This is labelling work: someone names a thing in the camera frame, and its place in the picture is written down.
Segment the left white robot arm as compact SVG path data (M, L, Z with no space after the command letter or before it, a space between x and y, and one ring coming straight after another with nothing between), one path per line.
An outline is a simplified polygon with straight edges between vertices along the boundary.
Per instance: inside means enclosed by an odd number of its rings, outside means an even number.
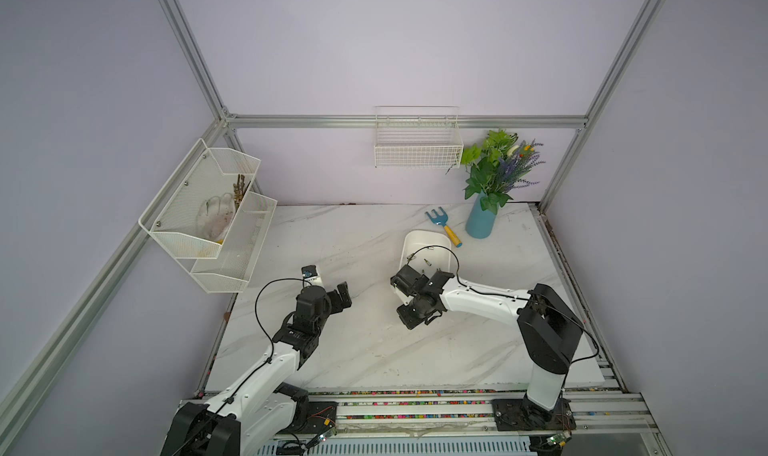
M329 317L352 305L348 284L305 282L259 361L226 389L175 413L162 455L248 455L306 420L307 393L288 384L319 345Z

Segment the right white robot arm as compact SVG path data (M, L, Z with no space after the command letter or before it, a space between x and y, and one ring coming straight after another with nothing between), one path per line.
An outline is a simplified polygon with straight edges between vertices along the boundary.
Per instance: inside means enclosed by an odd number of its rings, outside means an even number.
M533 362L524 400L541 411L555 409L576 351L584 335L583 323L550 286L530 290L502 289L462 282L459 276L437 270L423 274L406 264L390 278L403 303L397 308L410 330L447 312L462 312L516 326Z

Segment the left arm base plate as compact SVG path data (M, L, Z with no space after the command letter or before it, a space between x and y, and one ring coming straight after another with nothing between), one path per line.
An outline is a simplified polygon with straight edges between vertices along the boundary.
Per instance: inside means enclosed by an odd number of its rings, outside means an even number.
M291 424L281 434L315 435L336 425L336 401L309 401L298 404Z

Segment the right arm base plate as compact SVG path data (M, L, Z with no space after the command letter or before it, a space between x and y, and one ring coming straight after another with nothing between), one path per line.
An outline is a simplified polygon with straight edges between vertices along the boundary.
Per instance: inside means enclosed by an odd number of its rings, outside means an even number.
M498 431L573 430L576 422L570 400L559 397L553 409L522 399L494 399L492 413Z

